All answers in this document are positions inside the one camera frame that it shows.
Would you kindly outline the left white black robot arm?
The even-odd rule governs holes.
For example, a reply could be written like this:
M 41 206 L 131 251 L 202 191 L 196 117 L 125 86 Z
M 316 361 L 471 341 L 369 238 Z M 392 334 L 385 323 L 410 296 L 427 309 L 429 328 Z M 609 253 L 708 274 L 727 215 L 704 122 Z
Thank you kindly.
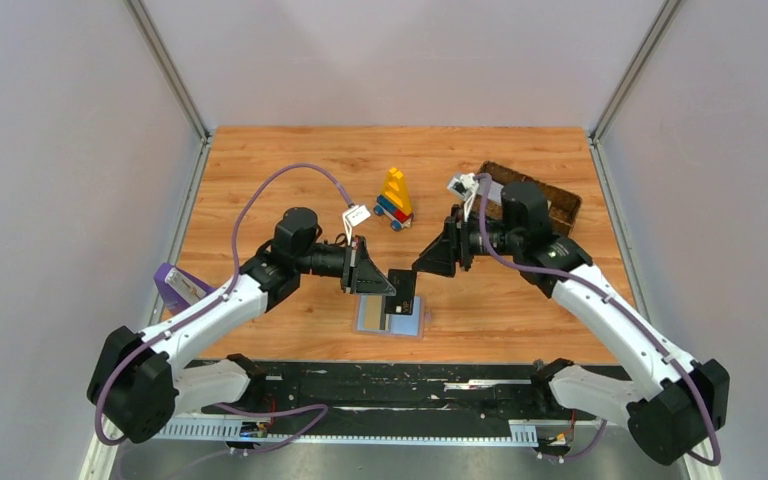
M 99 440 L 109 446 L 142 443 L 177 415 L 245 398 L 254 371 L 244 356 L 200 367 L 190 363 L 231 330 L 277 307 L 305 275 L 336 278 L 348 294 L 395 295 L 364 237 L 338 244 L 320 241 L 320 234 L 313 210 L 291 208 L 272 239 L 222 287 L 162 324 L 111 332 L 87 390 Z

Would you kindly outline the beige card with stripe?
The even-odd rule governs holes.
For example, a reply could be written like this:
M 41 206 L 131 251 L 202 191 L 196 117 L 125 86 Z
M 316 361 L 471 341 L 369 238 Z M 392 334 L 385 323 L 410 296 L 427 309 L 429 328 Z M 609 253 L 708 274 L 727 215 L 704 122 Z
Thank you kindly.
M 389 320 L 383 296 L 366 296 L 361 327 L 368 331 L 388 331 Z

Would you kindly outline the pink card holder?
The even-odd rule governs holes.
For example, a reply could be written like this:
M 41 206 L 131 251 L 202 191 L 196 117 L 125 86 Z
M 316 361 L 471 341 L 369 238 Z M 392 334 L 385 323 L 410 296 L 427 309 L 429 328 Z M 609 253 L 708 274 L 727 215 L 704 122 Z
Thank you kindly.
M 421 338 L 423 336 L 425 324 L 430 320 L 431 316 L 421 297 L 415 296 L 412 315 L 388 315 L 388 331 L 368 331 L 361 327 L 365 297 L 361 296 L 357 302 L 354 320 L 352 321 L 352 327 L 355 332 L 400 338 Z

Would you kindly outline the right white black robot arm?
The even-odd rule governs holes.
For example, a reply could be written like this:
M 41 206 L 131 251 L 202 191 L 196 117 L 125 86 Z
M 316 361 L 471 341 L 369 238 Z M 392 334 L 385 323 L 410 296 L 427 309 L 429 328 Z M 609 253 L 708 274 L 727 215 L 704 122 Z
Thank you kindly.
M 715 359 L 697 360 L 645 320 L 578 243 L 553 230 L 549 200 L 535 182 L 501 187 L 498 220 L 486 213 L 492 185 L 487 174 L 450 179 L 447 188 L 459 202 L 414 269 L 453 277 L 486 255 L 516 270 L 581 321 L 628 376 L 618 380 L 557 359 L 533 378 L 550 402 L 625 427 L 659 464 L 689 456 L 719 466 L 717 432 L 726 422 L 730 388 L 726 368 Z

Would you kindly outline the grey credit card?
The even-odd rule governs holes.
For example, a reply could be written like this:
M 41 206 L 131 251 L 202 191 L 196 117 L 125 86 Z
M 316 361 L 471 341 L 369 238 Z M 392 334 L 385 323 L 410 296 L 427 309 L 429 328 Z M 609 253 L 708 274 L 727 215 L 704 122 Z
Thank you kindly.
M 384 313 L 388 315 L 412 315 L 415 304 L 417 272 L 411 269 L 390 269 L 388 281 L 395 294 L 384 298 Z

